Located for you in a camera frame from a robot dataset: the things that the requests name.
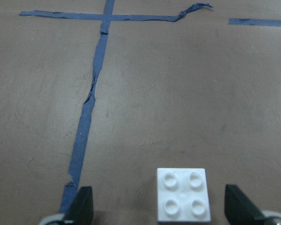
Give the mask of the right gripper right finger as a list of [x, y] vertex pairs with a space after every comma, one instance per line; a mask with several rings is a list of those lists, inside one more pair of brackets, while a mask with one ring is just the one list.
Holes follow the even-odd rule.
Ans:
[[224, 214], [230, 225], [262, 225], [261, 210], [234, 184], [226, 184]]

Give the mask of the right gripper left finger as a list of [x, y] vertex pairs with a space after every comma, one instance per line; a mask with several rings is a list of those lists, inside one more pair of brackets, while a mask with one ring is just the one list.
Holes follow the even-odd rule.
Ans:
[[94, 216], [91, 186], [81, 187], [63, 217], [64, 225], [91, 225]]

